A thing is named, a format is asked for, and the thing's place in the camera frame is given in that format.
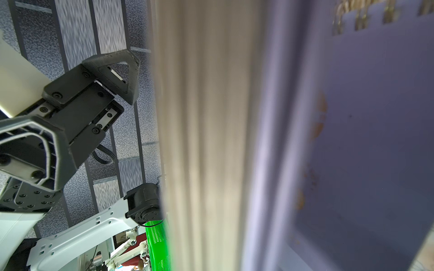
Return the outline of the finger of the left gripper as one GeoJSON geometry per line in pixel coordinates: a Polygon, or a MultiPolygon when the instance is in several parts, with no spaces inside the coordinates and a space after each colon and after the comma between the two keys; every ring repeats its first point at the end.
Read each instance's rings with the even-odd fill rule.
{"type": "Polygon", "coordinates": [[[81,64],[93,73],[97,80],[112,93],[120,96],[128,104],[133,105],[139,97],[140,60],[128,49],[94,55],[81,64]],[[115,66],[127,66],[127,75],[122,76],[115,66]]]}

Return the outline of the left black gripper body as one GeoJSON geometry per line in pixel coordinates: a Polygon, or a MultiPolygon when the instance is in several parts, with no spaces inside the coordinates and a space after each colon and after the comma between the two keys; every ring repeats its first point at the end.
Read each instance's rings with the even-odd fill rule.
{"type": "Polygon", "coordinates": [[[117,96],[82,64],[50,82],[36,103],[1,121],[1,171],[62,190],[123,113],[117,96]]]}

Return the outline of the purple calendar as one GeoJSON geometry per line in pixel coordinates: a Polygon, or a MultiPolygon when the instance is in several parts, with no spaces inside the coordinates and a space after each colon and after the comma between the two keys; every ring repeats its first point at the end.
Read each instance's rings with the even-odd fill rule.
{"type": "Polygon", "coordinates": [[[434,267],[432,1],[157,1],[175,271],[434,267]]]}

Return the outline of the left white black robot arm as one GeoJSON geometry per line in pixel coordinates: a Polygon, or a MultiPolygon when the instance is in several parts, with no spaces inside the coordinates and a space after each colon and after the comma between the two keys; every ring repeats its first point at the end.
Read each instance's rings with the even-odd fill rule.
{"type": "Polygon", "coordinates": [[[127,49],[94,55],[54,81],[9,45],[1,48],[1,269],[58,271],[99,244],[160,220],[159,191],[143,184],[102,212],[50,237],[27,256],[24,239],[61,199],[65,185],[136,102],[139,59],[127,49]]]}

